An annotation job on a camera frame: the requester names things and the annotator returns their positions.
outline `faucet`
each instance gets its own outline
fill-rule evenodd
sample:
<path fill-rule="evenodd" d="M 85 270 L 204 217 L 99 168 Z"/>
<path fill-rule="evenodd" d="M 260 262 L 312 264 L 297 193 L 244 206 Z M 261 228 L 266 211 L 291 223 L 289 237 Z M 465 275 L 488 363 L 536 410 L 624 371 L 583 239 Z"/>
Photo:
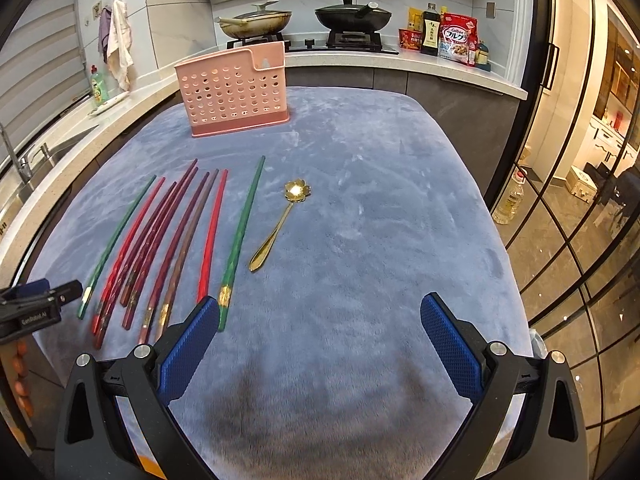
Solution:
<path fill-rule="evenodd" d="M 29 148 L 23 156 L 18 158 L 18 156 L 15 154 L 14 147 L 11 145 L 11 142 L 9 142 L 9 135 L 7 134 L 4 127 L 2 127 L 2 123 L 0 123 L 0 136 L 2 136 L 2 140 L 4 141 L 6 150 L 9 152 L 9 157 L 11 158 L 11 162 L 13 163 L 16 171 L 20 175 L 20 178 L 25 184 L 28 184 L 29 181 L 31 180 L 31 177 L 33 177 L 33 171 L 31 171 L 31 166 L 29 162 L 29 152 L 31 151 L 31 148 Z M 42 153 L 44 154 L 45 158 L 49 158 L 49 149 L 46 143 L 43 144 L 40 147 L 40 149 L 42 150 Z"/>

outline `white towel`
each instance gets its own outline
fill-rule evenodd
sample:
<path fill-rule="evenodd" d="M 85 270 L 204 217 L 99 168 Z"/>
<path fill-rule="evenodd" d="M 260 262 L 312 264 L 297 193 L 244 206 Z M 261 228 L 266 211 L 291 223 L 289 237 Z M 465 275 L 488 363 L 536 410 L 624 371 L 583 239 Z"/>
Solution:
<path fill-rule="evenodd" d="M 109 29 L 109 46 L 107 47 L 107 63 L 109 70 L 123 90 L 129 90 L 127 72 L 133 65 L 129 53 L 131 48 L 131 27 L 127 21 L 127 4 L 114 0 Z"/>

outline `gas stove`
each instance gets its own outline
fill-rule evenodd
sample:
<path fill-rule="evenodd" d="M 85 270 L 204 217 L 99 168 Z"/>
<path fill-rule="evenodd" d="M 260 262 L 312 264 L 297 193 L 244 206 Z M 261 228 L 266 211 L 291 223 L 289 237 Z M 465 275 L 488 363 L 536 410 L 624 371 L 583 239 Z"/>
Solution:
<path fill-rule="evenodd" d="M 247 40 L 229 41 L 227 48 L 236 46 L 247 46 L 257 43 L 269 43 L 271 41 L 283 41 L 286 52 L 318 52 L 327 50 L 345 50 L 350 52 L 379 52 L 381 54 L 398 54 L 382 44 L 380 35 L 377 32 L 363 34 L 360 32 L 335 32 L 329 33 L 326 41 L 307 39 L 303 41 L 284 40 L 281 33 L 259 36 L 258 38 L 248 38 Z"/>

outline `pink plastic basket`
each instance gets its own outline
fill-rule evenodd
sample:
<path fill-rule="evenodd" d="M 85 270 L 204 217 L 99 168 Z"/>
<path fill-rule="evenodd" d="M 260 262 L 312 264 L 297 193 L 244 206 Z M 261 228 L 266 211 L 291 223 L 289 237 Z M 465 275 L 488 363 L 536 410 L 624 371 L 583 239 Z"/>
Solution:
<path fill-rule="evenodd" d="M 289 120 L 284 43 L 261 43 L 175 66 L 193 137 Z"/>

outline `soy sauce bottle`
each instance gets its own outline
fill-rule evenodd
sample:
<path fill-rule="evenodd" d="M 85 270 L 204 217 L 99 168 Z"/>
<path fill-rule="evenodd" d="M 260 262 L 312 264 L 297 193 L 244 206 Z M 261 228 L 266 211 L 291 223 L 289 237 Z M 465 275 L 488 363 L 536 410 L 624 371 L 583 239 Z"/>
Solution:
<path fill-rule="evenodd" d="M 440 15 L 436 10 L 436 4 L 429 4 L 427 10 L 422 13 L 422 40 L 420 52 L 430 56 L 438 55 L 438 32 L 440 30 Z"/>

